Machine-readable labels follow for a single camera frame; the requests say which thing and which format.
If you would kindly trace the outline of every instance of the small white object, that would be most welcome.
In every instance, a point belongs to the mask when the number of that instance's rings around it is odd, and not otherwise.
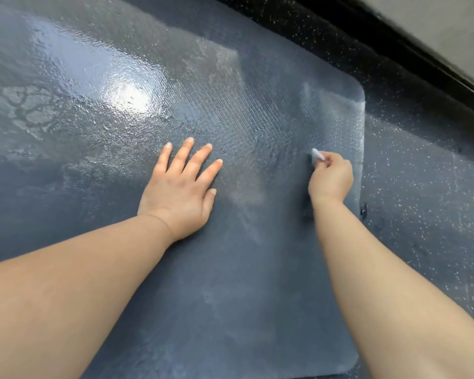
[[[315,149],[315,148],[312,149],[311,156],[312,156],[312,165],[313,165],[313,166],[316,166],[316,160],[317,160],[317,159],[321,159],[322,161],[325,160],[324,155],[321,154],[321,153],[320,153],[317,149]]]

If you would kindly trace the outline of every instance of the bare arm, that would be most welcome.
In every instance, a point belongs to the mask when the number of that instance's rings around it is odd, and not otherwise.
[[[474,320],[344,206],[349,161],[323,152],[309,184],[330,280],[374,379],[474,378]]]
[[[196,180],[212,147],[186,165],[192,146],[168,170],[165,146],[137,217],[0,263],[0,378],[81,376],[165,250],[209,218],[222,162]]]

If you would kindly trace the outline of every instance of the forearm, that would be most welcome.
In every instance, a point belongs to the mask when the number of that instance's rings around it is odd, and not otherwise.
[[[344,319],[374,378],[474,377],[474,320],[338,202],[316,231]]]
[[[170,242],[140,216],[0,263],[0,377],[78,378]]]

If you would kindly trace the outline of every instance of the hand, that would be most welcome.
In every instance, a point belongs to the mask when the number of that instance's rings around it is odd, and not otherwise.
[[[325,161],[318,159],[309,182],[309,195],[313,208],[325,201],[343,202],[353,184],[351,162],[340,154],[320,152]]]
[[[223,166],[218,159],[196,178],[212,145],[202,146],[186,164],[193,143],[191,137],[184,142],[170,168],[172,144],[164,146],[137,212],[162,221],[172,235],[172,242],[186,238],[207,223],[216,196],[216,189],[208,188]]]

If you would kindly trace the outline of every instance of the dark spot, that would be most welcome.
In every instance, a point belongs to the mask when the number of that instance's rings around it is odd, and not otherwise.
[[[367,218],[367,202],[365,202],[362,206],[360,206],[360,219],[365,221]]]

